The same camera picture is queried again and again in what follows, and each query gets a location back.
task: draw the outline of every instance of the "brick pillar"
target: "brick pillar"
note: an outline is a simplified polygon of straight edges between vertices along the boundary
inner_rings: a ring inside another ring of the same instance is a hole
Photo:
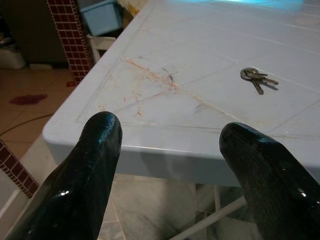
[[[31,198],[39,185],[10,149],[0,140],[0,169]]]
[[[76,0],[46,0],[69,68],[78,84],[94,62]]]

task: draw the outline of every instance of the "metal key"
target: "metal key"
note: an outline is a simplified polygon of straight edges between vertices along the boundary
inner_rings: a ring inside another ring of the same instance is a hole
[[[240,77],[243,80],[250,81],[253,83],[253,86],[255,87],[258,94],[263,95],[264,90],[260,86],[260,82],[266,83],[266,84],[272,84],[272,85],[278,85],[279,82],[269,79],[266,76],[267,74],[259,73],[259,71],[255,68],[248,67],[244,68],[240,72]]]

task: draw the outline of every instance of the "table top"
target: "table top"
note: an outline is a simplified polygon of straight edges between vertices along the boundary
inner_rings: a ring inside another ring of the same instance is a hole
[[[283,143],[320,181],[319,63],[317,0],[150,1],[43,136],[74,146],[85,122],[109,111],[123,128],[120,172],[233,185],[219,135],[242,122]],[[279,85],[259,95],[240,78],[247,67]]]

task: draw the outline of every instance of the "blue container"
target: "blue container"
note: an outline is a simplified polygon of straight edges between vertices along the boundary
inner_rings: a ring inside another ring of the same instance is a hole
[[[122,27],[122,7],[116,0],[105,0],[82,8],[85,21],[93,36],[106,34]]]

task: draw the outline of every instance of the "electrical cord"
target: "electrical cord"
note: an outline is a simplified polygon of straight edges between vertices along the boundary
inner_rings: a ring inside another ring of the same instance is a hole
[[[38,117],[33,118],[33,119],[30,119],[30,120],[28,120],[28,121],[24,121],[24,122],[22,122],[22,123],[19,123],[18,125],[15,125],[15,126],[9,128],[8,130],[5,130],[5,131],[1,132],[1,133],[0,133],[0,137],[1,137],[2,135],[6,134],[7,132],[10,132],[11,130],[13,130],[13,129],[17,128],[17,127],[20,127],[20,126],[22,126],[22,125],[24,125],[24,124],[33,122],[33,121],[38,120],[38,119],[43,119],[43,118],[51,117],[52,115],[53,115],[53,113],[47,114],[47,115],[43,115],[43,116],[38,116]]]

